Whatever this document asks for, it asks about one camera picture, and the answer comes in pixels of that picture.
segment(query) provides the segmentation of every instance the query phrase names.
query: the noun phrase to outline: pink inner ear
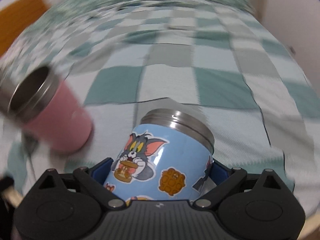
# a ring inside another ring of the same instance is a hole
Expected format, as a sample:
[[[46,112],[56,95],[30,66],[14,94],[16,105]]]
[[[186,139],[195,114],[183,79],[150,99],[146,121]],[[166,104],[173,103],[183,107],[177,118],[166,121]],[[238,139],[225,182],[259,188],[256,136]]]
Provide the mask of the pink inner ear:
[[[133,137],[132,137],[132,134],[131,134],[130,137],[129,137],[129,140],[125,144],[125,147],[124,147],[125,150],[128,148],[129,144],[132,142],[132,139],[133,139]]]
[[[133,174],[135,171],[136,171],[135,168],[130,168],[128,172],[129,172],[130,174]]]
[[[165,142],[153,142],[153,143],[149,143],[147,145],[147,150],[145,152],[146,156],[150,156],[153,155],[161,145],[163,145]]]

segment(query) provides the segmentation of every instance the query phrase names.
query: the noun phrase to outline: pink thermos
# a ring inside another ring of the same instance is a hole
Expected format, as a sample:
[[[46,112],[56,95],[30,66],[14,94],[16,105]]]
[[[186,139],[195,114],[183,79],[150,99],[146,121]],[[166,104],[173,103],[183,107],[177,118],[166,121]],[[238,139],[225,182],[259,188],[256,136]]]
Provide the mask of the pink thermos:
[[[23,130],[59,152],[79,150],[92,130],[88,113],[66,82],[46,65],[34,70],[17,86],[8,113]]]

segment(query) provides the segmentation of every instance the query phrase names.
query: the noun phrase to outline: metal screw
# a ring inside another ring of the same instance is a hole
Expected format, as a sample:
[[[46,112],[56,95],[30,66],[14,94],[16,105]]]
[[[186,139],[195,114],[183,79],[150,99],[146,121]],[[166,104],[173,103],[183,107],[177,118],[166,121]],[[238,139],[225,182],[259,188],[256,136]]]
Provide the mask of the metal screw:
[[[123,204],[124,202],[121,199],[117,198],[108,201],[108,205],[113,208],[121,207]]]
[[[198,199],[198,200],[196,201],[196,205],[197,205],[198,207],[205,208],[205,207],[208,207],[208,206],[211,205],[211,201],[210,201],[210,200],[207,200],[207,199],[204,199],[204,198]]]

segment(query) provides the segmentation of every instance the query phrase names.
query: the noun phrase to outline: checkered tablecloth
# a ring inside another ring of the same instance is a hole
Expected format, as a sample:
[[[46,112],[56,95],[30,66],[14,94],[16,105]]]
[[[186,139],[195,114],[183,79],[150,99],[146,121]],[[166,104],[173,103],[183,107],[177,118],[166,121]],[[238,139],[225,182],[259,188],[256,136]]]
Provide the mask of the checkered tablecloth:
[[[146,112],[172,108],[210,128],[218,161],[249,173],[272,168],[308,215],[316,210],[320,99],[284,46],[249,13],[208,0],[134,0],[34,39],[21,36],[20,45],[12,77],[52,64],[95,124],[78,153],[56,155],[41,143],[26,157],[19,132],[5,120],[4,169],[23,193],[47,168],[71,172],[115,158]]]

